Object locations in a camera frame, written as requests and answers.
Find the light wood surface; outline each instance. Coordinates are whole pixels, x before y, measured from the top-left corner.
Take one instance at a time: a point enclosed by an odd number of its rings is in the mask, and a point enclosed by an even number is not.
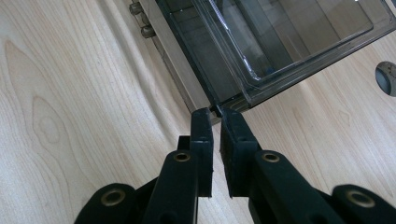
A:
[[[158,175],[190,114],[152,41],[113,1],[0,1],[0,223],[72,223],[101,187]],[[263,148],[325,192],[356,184],[396,205],[396,98],[375,82],[396,33],[244,113]],[[250,223],[229,199],[214,126],[200,223]]]

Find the wooden table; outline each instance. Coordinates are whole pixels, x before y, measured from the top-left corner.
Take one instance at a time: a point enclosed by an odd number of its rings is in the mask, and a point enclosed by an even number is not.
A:
[[[112,1],[0,1],[0,223],[72,223],[101,187],[136,188],[190,132],[152,41]],[[351,183],[396,205],[396,98],[375,67],[396,63],[396,33],[244,113],[263,148],[327,193]],[[249,223],[228,197],[214,126],[213,198],[200,223]]]

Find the transparent lid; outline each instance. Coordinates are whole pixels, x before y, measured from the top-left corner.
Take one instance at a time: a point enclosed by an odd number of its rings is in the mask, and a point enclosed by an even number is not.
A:
[[[203,54],[199,69],[211,70],[201,71],[209,91],[220,101],[242,92],[250,106],[395,30],[380,0],[192,0],[183,8],[177,2],[190,1],[169,2],[190,29],[184,34],[195,44],[193,55]],[[200,47],[208,35],[211,46]]]

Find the tabletop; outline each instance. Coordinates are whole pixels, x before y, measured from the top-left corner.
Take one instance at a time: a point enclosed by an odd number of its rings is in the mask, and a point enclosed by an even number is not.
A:
[[[1,223],[72,223],[101,187],[139,188],[161,171],[190,112],[150,39],[115,1],[0,1]],[[244,112],[263,148],[315,188],[367,188],[396,206],[396,98],[375,67],[396,33]],[[251,223],[228,196],[215,138],[213,197],[199,223]]]

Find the transparent plastic box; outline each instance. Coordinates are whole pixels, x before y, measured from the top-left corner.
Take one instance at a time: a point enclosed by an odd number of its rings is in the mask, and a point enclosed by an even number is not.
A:
[[[396,29],[390,1],[156,2],[201,84],[208,106],[239,111]]]

